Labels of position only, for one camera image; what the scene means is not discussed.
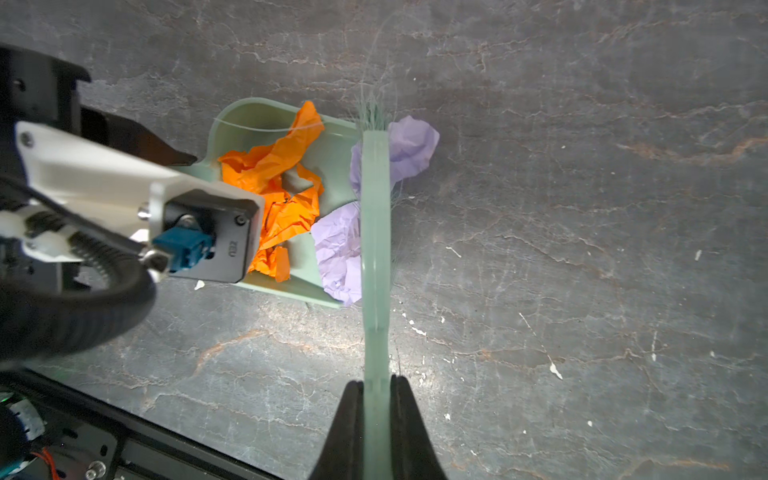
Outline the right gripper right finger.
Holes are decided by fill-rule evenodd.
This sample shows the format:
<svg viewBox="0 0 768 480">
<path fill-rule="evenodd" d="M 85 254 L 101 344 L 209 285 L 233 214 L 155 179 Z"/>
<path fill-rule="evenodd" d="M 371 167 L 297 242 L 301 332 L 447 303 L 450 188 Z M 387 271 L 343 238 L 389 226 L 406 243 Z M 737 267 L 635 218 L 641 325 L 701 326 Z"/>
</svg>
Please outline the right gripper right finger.
<svg viewBox="0 0 768 480">
<path fill-rule="evenodd" d="M 409 381 L 390 381 L 390 440 L 393 478 L 447 480 L 429 438 Z"/>
</svg>

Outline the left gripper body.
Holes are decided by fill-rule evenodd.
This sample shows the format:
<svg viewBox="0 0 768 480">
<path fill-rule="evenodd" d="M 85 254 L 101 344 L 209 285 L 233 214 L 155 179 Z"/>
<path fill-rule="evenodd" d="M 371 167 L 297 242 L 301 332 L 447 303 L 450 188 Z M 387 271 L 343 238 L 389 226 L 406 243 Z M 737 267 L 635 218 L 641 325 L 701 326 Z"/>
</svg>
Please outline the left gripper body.
<svg viewBox="0 0 768 480">
<path fill-rule="evenodd" d="M 15 124 L 42 123 L 80 132 L 77 82 L 90 80 L 77 65 L 14 45 L 1 46 L 1 174 L 25 182 Z M 1 240 L 1 277 L 26 282 L 73 282 L 77 263 L 45 263 L 24 254 L 17 240 Z"/>
</svg>

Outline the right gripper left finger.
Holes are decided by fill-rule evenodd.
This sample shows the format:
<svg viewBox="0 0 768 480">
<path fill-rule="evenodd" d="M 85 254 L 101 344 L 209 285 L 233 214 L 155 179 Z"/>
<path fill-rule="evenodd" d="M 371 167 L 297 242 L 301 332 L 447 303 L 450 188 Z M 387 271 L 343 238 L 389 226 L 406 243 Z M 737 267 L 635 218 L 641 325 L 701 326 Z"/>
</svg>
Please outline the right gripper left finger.
<svg viewBox="0 0 768 480">
<path fill-rule="evenodd" d="M 363 478 L 363 392 L 362 381 L 345 386 L 310 480 Z"/>
</svg>

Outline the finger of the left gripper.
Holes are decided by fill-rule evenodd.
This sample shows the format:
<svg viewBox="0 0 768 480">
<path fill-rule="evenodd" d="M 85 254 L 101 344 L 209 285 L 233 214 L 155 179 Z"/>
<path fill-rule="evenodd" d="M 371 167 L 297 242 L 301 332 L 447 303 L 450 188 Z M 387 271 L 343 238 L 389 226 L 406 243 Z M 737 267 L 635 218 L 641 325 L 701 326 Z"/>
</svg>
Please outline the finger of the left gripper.
<svg viewBox="0 0 768 480">
<path fill-rule="evenodd" d="M 134 120 L 85 106 L 80 118 L 82 137 L 106 147 L 165 167 L 186 167 L 198 161 Z"/>
</svg>

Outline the green hand brush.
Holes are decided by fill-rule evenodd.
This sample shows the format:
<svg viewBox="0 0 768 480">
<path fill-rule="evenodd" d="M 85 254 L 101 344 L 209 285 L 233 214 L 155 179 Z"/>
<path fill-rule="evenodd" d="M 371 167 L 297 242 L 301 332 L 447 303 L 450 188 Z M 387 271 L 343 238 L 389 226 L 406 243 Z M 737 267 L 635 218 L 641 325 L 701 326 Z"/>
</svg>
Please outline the green hand brush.
<svg viewBox="0 0 768 480">
<path fill-rule="evenodd" d="M 362 140 L 360 223 L 365 336 L 363 477 L 391 479 L 389 325 L 391 288 L 390 115 L 373 93 L 358 107 Z"/>
</svg>

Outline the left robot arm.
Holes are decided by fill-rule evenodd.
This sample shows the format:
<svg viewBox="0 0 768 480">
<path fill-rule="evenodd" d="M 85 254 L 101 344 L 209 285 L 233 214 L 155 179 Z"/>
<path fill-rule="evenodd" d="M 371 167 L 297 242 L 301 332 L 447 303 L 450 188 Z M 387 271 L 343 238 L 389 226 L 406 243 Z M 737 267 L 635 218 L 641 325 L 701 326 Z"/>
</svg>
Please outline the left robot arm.
<svg viewBox="0 0 768 480">
<path fill-rule="evenodd" d="M 77 92 L 89 73 L 72 63 L 19 47 L 1 48 L 1 211 L 21 222 L 23 237 L 58 236 L 66 252 L 80 254 L 107 283 L 92 291 L 67 287 L 60 275 L 34 281 L 1 269 L 1 363 L 84 351 L 129 331 L 154 305 L 154 275 L 166 274 L 172 255 L 145 247 L 78 215 L 29 186 L 15 127 L 39 120 L 80 139 L 132 154 L 160 166 L 189 166 L 196 157 L 178 151 L 142 125 L 81 106 Z"/>
</svg>

